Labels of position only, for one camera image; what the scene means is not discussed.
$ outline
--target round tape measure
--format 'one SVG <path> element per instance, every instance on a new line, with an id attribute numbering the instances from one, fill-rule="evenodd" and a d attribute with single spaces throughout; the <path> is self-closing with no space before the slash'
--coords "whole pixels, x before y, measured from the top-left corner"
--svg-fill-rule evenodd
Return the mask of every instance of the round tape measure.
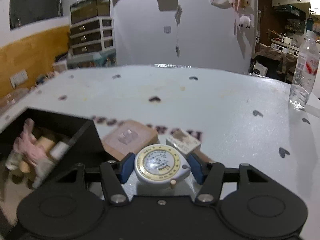
<path id="1" fill-rule="evenodd" d="M 164 187 L 175 185 L 190 174 L 190 166 L 181 153 L 163 144 L 143 148 L 134 164 L 139 181 Z"/>

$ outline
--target screw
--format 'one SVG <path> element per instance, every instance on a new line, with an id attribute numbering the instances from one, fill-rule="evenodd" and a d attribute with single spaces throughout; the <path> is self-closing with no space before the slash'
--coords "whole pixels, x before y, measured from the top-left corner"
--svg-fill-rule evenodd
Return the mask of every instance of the screw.
<path id="1" fill-rule="evenodd" d="M 200 200 L 203 203 L 211 202 L 213 199 L 214 199 L 213 196 L 210 194 L 200 194 L 198 196 L 198 200 Z"/>
<path id="2" fill-rule="evenodd" d="M 122 194 L 115 194 L 111 196 L 110 200 L 113 203 L 123 203 L 124 201 L 127 200 L 127 198 Z"/>
<path id="3" fill-rule="evenodd" d="M 160 206 L 163 206 L 163 205 L 165 205 L 167 202 L 165 201 L 165 200 L 159 200 L 158 201 L 158 204 L 160 205 Z"/>

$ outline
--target plastic bottle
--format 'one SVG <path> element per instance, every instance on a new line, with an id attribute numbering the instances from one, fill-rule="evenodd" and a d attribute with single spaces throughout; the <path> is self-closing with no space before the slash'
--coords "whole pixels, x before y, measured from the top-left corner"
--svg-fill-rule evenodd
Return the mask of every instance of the plastic bottle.
<path id="1" fill-rule="evenodd" d="M 320 58 L 316 38 L 314 32 L 307 31 L 307 40 L 299 48 L 296 71 L 289 95 L 289 102 L 297 109 L 304 108 L 315 83 Z"/>

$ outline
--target open storage box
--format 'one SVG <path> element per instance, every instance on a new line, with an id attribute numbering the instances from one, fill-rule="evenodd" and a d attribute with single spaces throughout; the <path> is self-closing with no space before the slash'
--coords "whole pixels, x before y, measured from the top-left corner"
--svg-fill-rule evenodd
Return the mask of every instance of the open storage box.
<path id="1" fill-rule="evenodd" d="M 68 170 L 76 163 L 85 167 L 98 167 L 100 163 L 114 160 L 103 148 L 94 122 L 82 117 L 52 113 L 37 109 L 26 109 L 0 134 L 0 161 L 7 159 L 14 140 L 20 135 L 26 119 L 31 118 L 41 129 L 50 130 L 65 138 L 69 150 L 50 172 L 46 181 Z"/>

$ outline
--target wall outlet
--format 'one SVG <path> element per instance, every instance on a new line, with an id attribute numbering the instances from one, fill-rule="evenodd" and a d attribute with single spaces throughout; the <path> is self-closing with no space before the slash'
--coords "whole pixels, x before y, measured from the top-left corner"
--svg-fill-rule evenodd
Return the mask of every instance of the wall outlet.
<path id="1" fill-rule="evenodd" d="M 10 77 L 10 83 L 14 89 L 16 86 L 26 82 L 26 80 L 28 80 L 28 75 L 25 69 Z"/>

